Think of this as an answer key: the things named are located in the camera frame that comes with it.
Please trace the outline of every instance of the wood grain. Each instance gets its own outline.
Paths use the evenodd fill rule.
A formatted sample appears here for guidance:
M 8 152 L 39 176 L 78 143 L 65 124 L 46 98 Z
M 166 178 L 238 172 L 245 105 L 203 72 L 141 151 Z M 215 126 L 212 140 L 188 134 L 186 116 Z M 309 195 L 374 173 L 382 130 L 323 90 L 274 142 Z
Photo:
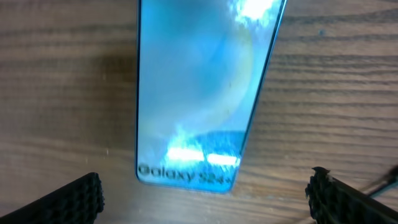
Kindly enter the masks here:
M 0 215 L 98 172 L 96 223 L 309 223 L 311 167 L 361 189 L 398 164 L 395 0 L 288 2 L 228 195 L 136 180 L 135 39 L 134 1 L 0 0 Z

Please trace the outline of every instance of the wooden table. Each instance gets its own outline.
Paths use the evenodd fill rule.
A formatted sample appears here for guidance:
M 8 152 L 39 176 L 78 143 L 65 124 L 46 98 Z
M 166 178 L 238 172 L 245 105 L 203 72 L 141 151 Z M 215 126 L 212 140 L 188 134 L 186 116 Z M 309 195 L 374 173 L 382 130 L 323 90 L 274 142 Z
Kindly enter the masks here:
M 0 0 L 0 215 L 98 172 L 96 223 L 300 223 L 311 167 L 361 188 L 398 164 L 396 0 L 288 2 L 229 195 L 136 180 L 135 39 L 135 1 Z

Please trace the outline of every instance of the phone screen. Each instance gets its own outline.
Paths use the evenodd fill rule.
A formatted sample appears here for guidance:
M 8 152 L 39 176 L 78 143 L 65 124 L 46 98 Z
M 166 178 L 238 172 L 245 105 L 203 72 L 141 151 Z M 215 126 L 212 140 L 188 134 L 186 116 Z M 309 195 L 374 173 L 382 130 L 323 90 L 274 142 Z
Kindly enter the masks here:
M 141 0 L 136 174 L 227 192 L 284 0 Z

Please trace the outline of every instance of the blue screen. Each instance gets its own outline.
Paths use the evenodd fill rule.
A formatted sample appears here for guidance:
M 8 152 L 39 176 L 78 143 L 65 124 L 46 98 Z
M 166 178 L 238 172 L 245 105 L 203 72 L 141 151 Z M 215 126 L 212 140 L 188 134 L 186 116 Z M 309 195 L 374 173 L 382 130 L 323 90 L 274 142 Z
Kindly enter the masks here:
M 141 1 L 141 181 L 231 189 L 283 3 Z

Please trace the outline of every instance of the smartphone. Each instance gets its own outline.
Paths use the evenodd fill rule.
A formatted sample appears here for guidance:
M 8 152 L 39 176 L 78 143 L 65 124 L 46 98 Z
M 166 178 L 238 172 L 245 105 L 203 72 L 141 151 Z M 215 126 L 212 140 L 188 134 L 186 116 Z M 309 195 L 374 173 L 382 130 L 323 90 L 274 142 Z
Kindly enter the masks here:
M 140 0 L 136 175 L 228 192 L 285 0 Z

